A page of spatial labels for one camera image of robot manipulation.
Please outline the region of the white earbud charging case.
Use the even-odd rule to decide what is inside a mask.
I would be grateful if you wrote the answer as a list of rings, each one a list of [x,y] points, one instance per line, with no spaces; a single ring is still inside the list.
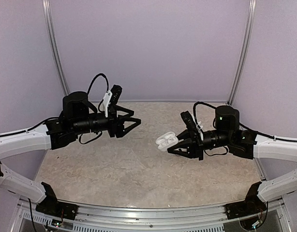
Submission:
[[[169,131],[158,137],[155,143],[160,151],[165,152],[178,143],[178,138],[174,132]]]

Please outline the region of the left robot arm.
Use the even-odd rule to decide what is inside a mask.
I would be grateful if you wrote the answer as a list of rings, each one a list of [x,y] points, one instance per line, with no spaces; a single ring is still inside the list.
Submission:
[[[117,105],[119,97],[119,91],[108,91],[105,110],[98,112],[86,92],[73,92],[63,98],[63,110],[58,117],[48,118],[31,128],[0,133],[0,188],[42,204],[51,215],[58,214],[61,203],[49,184],[32,181],[1,161],[31,151],[60,149],[80,140],[86,133],[100,137],[103,131],[107,131],[110,137],[124,137],[139,126],[141,120],[133,117],[132,110]]]

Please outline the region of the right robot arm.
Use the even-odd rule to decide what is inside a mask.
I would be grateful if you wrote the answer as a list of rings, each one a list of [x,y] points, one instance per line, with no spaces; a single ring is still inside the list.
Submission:
[[[249,129],[239,121],[239,111],[228,105],[214,107],[214,130],[203,131],[196,113],[182,112],[186,125],[179,135],[167,132],[156,144],[161,151],[202,160],[207,150],[224,147],[243,159],[276,159],[297,163],[297,139],[267,135]],[[297,168],[280,177],[253,184],[241,204],[244,214],[250,215],[260,202],[268,202],[297,190]]]

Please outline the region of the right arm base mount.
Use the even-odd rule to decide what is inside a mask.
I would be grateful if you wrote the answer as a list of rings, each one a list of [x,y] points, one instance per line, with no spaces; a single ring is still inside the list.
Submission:
[[[244,200],[225,205],[227,219],[246,217],[267,210],[267,202],[261,201],[257,196],[261,183],[252,184]]]

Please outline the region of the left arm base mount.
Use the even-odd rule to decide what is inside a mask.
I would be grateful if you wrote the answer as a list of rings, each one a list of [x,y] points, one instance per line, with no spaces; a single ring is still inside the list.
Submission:
[[[45,198],[37,203],[36,211],[62,219],[75,220],[78,205],[59,201],[49,184],[42,182],[41,185],[45,189]]]

